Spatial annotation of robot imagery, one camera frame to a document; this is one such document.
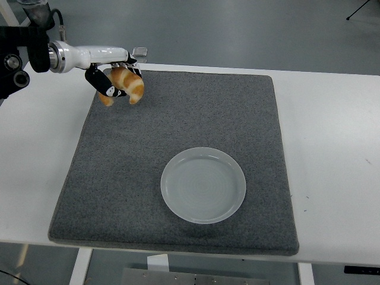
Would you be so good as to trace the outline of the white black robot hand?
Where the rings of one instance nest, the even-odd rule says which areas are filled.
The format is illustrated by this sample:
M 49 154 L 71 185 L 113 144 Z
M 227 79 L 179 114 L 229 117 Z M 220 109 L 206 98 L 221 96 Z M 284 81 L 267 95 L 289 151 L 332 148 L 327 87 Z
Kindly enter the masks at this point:
M 99 65 L 116 64 L 125 65 L 135 71 L 139 71 L 137 60 L 125 49 L 121 47 L 100 47 L 100 46 L 68 46 L 64 49 L 66 55 L 62 57 L 65 65 L 64 71 L 68 72 L 74 68 L 85 70 L 85 79 L 100 94 L 107 97 L 123 97 L 126 92 L 98 70 Z

